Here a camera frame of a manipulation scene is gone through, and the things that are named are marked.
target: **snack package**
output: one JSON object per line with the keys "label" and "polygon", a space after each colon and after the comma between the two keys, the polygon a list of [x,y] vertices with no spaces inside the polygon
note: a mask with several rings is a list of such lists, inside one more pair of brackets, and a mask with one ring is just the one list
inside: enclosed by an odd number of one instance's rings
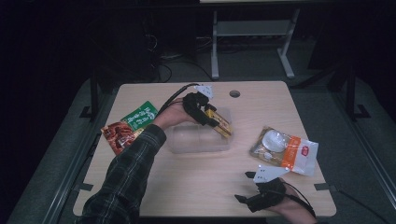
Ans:
{"label": "snack package", "polygon": [[250,155],[301,175],[315,172],[318,143],[264,126]]}
{"label": "snack package", "polygon": [[157,109],[146,101],[121,121],[103,127],[101,132],[114,153],[119,155],[155,119],[157,113]]}

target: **plaid sleeve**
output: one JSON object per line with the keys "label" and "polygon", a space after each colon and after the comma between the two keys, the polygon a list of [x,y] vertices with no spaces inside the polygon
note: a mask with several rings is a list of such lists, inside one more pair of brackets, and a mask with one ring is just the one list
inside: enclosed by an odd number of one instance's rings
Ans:
{"label": "plaid sleeve", "polygon": [[154,157],[166,140],[149,125],[111,162],[105,183],[84,205],[76,223],[136,223]]}

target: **wooden table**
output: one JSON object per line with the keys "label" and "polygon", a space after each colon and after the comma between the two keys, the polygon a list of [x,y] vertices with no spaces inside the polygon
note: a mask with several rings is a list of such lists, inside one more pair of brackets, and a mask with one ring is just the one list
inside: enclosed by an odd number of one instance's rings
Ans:
{"label": "wooden table", "polygon": [[[187,83],[131,84],[120,87],[107,124],[116,122],[147,100],[157,108]],[[211,82],[214,106],[231,111],[233,141],[229,150],[220,152],[174,154],[165,143],[153,164],[146,195],[141,204],[142,217],[270,217],[276,214],[251,213],[234,195],[253,196],[257,187],[244,172],[256,171],[259,164],[270,165],[249,155],[264,125],[283,133],[307,138],[288,87],[281,81]],[[239,91],[233,98],[230,91]],[[196,92],[188,88],[180,96]],[[81,215],[84,203],[102,186],[114,153],[102,136],[94,153],[84,183],[91,191],[81,190],[74,213]],[[317,163],[313,176],[288,173],[283,178],[298,188],[320,217],[336,212],[328,190],[316,190],[314,184],[325,183]]]}

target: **plastic box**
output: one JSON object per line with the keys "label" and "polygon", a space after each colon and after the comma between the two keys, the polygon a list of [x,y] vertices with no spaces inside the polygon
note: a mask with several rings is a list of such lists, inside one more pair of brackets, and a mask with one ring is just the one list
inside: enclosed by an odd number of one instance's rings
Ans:
{"label": "plastic box", "polygon": [[[228,108],[218,108],[217,112],[233,125]],[[190,122],[171,127],[166,134],[166,143],[174,153],[224,151],[230,149],[233,140],[233,136],[226,138],[208,125]]]}

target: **green package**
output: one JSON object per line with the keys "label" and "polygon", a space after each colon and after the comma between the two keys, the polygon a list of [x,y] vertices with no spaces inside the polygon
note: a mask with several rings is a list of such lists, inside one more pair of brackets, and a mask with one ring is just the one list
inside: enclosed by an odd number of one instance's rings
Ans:
{"label": "green package", "polygon": [[127,122],[129,126],[131,126],[135,131],[139,128],[144,128],[149,125],[155,119],[157,114],[158,111],[154,105],[152,105],[150,101],[146,101],[134,112],[125,116],[121,120]]}

